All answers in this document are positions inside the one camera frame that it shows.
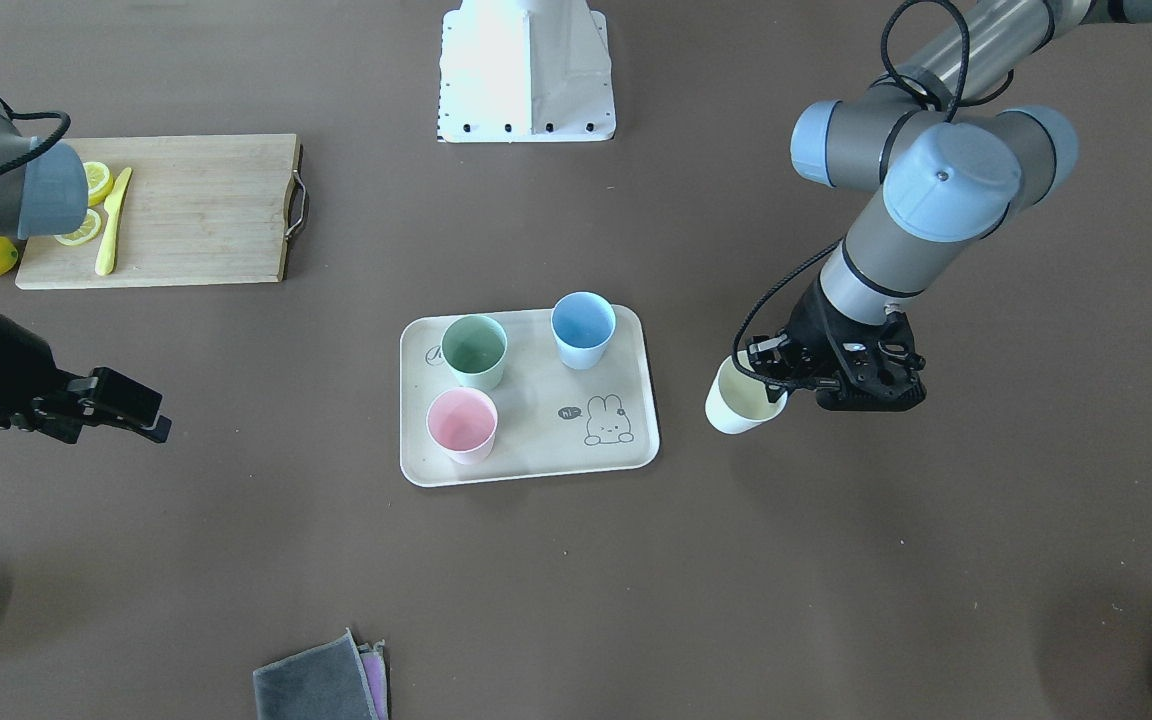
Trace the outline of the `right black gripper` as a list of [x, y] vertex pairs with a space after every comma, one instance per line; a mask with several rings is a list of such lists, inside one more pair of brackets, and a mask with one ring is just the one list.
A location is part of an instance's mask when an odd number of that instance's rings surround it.
[[[69, 401], [36, 400], [65, 393]], [[0, 429], [36, 430], [76, 445], [88, 427], [128, 430], [165, 444], [172, 419], [162, 395], [108, 366], [71, 379], [56, 366], [50, 344], [0, 314]]]

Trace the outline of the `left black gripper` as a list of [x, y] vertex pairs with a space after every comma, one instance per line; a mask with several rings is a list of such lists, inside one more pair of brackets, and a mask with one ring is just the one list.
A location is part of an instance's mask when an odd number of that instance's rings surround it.
[[841, 313], [814, 279], [791, 310], [786, 334], [755, 336], [746, 343], [744, 374], [787, 392], [814, 392], [823, 379], [873, 384], [882, 373], [874, 350], [879, 329]]

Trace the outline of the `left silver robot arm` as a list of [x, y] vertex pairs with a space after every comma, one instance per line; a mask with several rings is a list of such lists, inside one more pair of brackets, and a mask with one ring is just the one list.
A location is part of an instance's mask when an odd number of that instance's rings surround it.
[[771, 336], [738, 331], [733, 366], [770, 402], [814, 393], [828, 410], [902, 411], [925, 397], [911, 302], [970, 243], [1033, 209], [1070, 176], [1068, 118], [1021, 106], [967, 118], [1010, 86], [1020, 61], [1076, 26], [1152, 23], [1152, 1], [978, 1], [855, 103], [814, 103], [791, 132], [801, 177], [872, 197]]

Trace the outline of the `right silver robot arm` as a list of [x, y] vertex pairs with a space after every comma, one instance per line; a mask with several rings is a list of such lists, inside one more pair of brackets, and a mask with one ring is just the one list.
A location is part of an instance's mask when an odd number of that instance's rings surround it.
[[[54, 120], [50, 135], [26, 136], [28, 119], [0, 96], [0, 237], [20, 240], [74, 232], [88, 209], [88, 188], [76, 150], [65, 143], [65, 111], [37, 111]], [[84, 427], [115, 427], [161, 444], [172, 423], [160, 414], [160, 393], [113, 369], [65, 372], [50, 344], [0, 314], [0, 429], [40, 432], [77, 442]]]

